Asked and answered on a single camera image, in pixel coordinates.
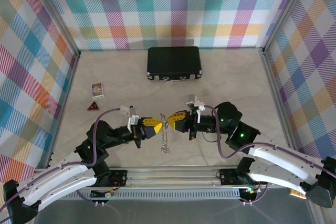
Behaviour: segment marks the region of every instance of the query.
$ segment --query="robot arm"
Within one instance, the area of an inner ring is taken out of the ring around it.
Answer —
[[[200,115],[205,105],[196,96],[191,95],[187,105],[191,112],[178,111],[168,118],[172,128],[183,133],[189,132],[189,140],[195,139],[197,132],[217,133],[216,117]],[[219,119],[219,133],[228,135],[225,143],[237,152],[243,151],[254,157],[242,158],[236,170],[239,179],[248,181],[248,177],[255,182],[292,188],[319,206],[333,206],[336,160],[330,157],[320,160],[291,148],[277,146],[257,129],[241,122],[242,113],[230,102],[221,103],[215,109]]]
[[[87,132],[88,138],[61,162],[25,181],[10,180],[4,184],[4,199],[13,224],[30,221],[55,200],[80,188],[110,186],[111,172],[104,161],[109,156],[106,149],[131,141],[140,148],[141,141],[153,137],[162,126],[155,118],[140,119],[133,107],[122,107],[121,111],[129,118],[126,126],[113,129],[105,121],[97,124],[95,165],[85,165],[94,160],[93,124]]]

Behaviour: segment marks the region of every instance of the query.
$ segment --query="red triangle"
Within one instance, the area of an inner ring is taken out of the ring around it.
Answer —
[[[88,110],[99,110],[98,105],[96,104],[96,102],[93,102],[93,104],[91,104],[91,106],[88,108]]]

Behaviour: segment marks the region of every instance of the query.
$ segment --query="metal chain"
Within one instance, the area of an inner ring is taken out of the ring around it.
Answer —
[[[161,152],[168,154],[170,152],[168,146],[168,136],[167,136],[167,122],[166,116],[161,113],[161,121],[162,121],[162,146]]]

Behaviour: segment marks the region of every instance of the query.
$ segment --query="black briefcase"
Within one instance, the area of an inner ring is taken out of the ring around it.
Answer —
[[[202,76],[198,47],[151,47],[147,77],[152,81],[184,81]]]

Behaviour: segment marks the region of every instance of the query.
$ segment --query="table surface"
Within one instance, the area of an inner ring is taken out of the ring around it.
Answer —
[[[146,76],[147,51],[85,51],[66,104],[52,164],[61,161],[86,139],[86,132],[104,111],[121,105],[139,109],[140,117],[161,119],[186,110],[189,94],[195,94],[207,105],[230,101],[243,114],[242,121],[259,129],[279,145],[286,145],[278,115],[271,97],[266,75],[257,49],[200,50],[203,75],[184,82],[149,81]],[[93,102],[91,85],[103,83],[104,97],[95,99],[99,111],[88,111]],[[106,115],[103,120],[111,127],[127,124],[120,112]],[[134,143],[108,149],[109,166],[166,165],[236,165],[244,154],[223,160],[217,143],[206,142],[201,133],[193,141],[188,133],[167,129],[170,153],[161,152],[161,131],[144,140],[141,148]],[[209,141],[215,134],[205,134]],[[222,141],[225,155],[231,150]]]

